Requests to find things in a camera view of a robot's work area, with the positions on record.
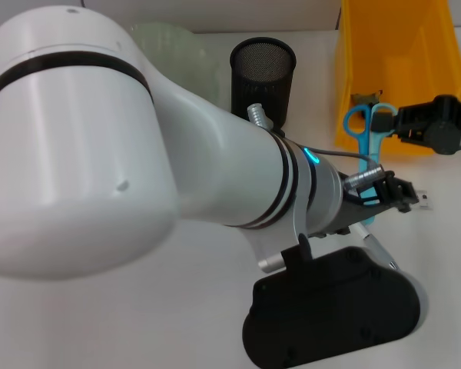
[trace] white table surface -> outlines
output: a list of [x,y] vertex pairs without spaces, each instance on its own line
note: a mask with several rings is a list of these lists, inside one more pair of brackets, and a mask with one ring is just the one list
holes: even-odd
[[[461,48],[461,28],[457,34]],[[230,103],[229,54],[256,35],[204,36],[221,60],[223,107]],[[297,54],[288,137],[332,148],[337,33],[269,35]],[[357,166],[333,162],[345,172]],[[432,198],[433,211],[388,211],[371,228],[426,288],[429,316],[400,341],[305,368],[461,368],[461,152],[384,165]],[[334,236],[313,247],[325,253],[358,242]],[[115,271],[59,283],[0,278],[0,369],[252,369],[241,328],[263,276],[239,231],[186,221],[155,252]]]

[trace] black mesh pen holder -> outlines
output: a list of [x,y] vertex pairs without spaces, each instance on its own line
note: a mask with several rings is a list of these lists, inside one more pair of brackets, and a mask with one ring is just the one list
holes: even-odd
[[247,119],[247,107],[260,103],[274,129],[282,128],[296,63],[290,46],[275,38],[241,42],[230,54],[232,114]]

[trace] yellow plastic container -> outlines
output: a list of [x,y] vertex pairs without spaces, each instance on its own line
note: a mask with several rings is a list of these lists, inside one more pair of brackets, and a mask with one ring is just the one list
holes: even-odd
[[[336,53],[337,134],[335,144],[358,151],[343,130],[352,94],[383,90],[381,102],[397,108],[432,101],[441,94],[461,100],[461,54],[446,0],[342,0]],[[364,126],[360,115],[350,120]],[[383,141],[387,155],[431,155],[433,151]]]

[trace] clear plastic object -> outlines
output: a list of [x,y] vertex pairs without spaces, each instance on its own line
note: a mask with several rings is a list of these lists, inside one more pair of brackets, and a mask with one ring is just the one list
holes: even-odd
[[182,88],[218,103],[218,61],[197,35],[167,23],[131,27],[131,36],[147,59],[165,77]]

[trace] metal connector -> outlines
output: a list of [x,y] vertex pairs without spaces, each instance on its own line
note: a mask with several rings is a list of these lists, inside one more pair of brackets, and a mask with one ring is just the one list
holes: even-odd
[[343,180],[343,188],[345,188],[345,191],[350,191],[356,188],[368,187],[372,182],[381,178],[384,178],[384,169],[381,165],[377,165],[376,167],[345,178]]
[[262,127],[267,131],[271,131],[274,128],[274,123],[264,113],[261,104],[249,105],[247,107],[247,116],[249,117],[249,121],[258,127]]

